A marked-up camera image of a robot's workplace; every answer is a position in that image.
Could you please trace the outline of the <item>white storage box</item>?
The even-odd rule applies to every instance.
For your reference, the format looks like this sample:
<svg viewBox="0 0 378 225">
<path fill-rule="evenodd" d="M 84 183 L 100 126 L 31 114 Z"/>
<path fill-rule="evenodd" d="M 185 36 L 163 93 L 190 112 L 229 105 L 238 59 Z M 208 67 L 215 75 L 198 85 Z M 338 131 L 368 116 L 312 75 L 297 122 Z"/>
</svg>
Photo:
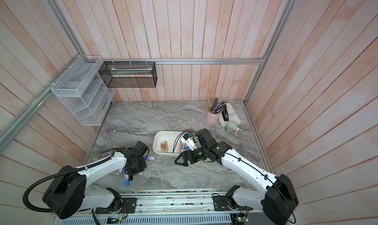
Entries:
<svg viewBox="0 0 378 225">
<path fill-rule="evenodd" d="M 160 131 L 155 135 L 153 151 L 160 156 L 178 157 L 178 146 L 181 137 L 185 132 L 180 131 Z M 168 152 L 161 153 L 160 144 L 164 141 L 168 143 Z"/>
</svg>

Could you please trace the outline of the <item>gold lipstick tube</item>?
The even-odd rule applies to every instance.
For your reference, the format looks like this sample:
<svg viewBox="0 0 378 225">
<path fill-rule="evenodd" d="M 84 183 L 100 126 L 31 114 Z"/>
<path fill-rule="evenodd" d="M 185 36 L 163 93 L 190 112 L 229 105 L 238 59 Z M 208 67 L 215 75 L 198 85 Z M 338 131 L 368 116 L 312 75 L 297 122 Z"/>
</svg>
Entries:
<svg viewBox="0 0 378 225">
<path fill-rule="evenodd" d="M 168 152 L 168 143 L 167 143 L 167 141 L 164 141 L 164 151 Z"/>
</svg>

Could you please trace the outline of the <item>orange lip gloss tube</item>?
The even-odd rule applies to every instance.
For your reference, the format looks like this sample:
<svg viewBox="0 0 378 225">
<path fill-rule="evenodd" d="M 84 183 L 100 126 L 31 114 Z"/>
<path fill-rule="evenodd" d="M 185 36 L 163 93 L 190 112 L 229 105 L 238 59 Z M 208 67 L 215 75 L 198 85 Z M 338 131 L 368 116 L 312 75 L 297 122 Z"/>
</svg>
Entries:
<svg viewBox="0 0 378 225">
<path fill-rule="evenodd" d="M 163 142 L 160 144 L 160 151 L 161 151 L 161 153 L 165 152 L 165 145 L 164 145 Z"/>
</svg>

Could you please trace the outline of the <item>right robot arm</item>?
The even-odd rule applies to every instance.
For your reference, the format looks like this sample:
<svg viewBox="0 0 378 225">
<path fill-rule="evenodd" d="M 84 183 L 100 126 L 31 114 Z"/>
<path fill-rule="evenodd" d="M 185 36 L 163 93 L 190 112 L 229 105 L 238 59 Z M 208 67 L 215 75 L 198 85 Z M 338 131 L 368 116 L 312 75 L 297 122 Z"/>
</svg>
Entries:
<svg viewBox="0 0 378 225">
<path fill-rule="evenodd" d="M 216 211 L 262 211 L 276 225 L 295 224 L 294 210 L 299 201 L 291 180 L 284 174 L 276 176 L 248 161 L 226 142 L 217 142 L 207 129 L 197 133 L 182 132 L 173 144 L 179 156 L 175 164 L 187 167 L 203 161 L 216 162 L 229 168 L 252 184 L 254 190 L 234 185 L 225 195 L 213 194 Z"/>
</svg>

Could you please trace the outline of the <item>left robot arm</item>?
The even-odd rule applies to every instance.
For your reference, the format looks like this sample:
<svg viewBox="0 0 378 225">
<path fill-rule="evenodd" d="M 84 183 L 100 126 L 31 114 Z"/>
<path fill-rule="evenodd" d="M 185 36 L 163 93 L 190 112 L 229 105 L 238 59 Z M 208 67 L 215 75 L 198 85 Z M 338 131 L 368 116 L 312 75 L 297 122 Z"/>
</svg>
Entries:
<svg viewBox="0 0 378 225">
<path fill-rule="evenodd" d="M 78 211 L 96 208 L 105 208 L 110 213 L 122 212 L 124 201 L 119 192 L 108 187 L 105 192 L 90 193 L 87 188 L 116 170 L 121 170 L 129 180 L 132 180 L 135 175 L 147 168 L 145 160 L 150 149 L 139 141 L 134 147 L 111 148 L 107 152 L 109 156 L 91 164 L 76 168 L 65 166 L 58 173 L 33 183 L 23 194 L 23 204 L 35 212 L 55 213 L 62 220 Z M 51 184 L 44 193 L 42 201 L 48 207 L 37 207 L 30 202 L 29 194 L 46 181 L 51 181 Z"/>
</svg>

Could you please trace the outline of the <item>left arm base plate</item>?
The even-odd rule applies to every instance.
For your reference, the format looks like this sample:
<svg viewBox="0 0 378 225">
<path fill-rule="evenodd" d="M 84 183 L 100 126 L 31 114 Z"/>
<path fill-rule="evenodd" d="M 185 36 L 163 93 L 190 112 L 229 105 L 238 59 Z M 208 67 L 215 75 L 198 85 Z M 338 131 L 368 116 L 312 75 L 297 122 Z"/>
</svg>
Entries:
<svg viewBox="0 0 378 225">
<path fill-rule="evenodd" d="M 137 206 L 136 197 L 123 197 L 115 205 L 111 204 L 108 208 L 96 208 L 96 214 L 133 214 Z"/>
</svg>

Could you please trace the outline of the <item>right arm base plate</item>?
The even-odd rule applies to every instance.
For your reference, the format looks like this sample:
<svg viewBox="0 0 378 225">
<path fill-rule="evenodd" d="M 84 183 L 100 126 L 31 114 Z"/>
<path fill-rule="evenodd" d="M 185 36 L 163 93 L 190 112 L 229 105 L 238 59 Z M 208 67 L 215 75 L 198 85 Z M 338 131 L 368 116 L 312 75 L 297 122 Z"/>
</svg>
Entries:
<svg viewBox="0 0 378 225">
<path fill-rule="evenodd" d="M 237 205 L 231 196 L 213 194 L 212 200 L 215 211 L 246 211 L 250 209 L 246 206 Z"/>
</svg>

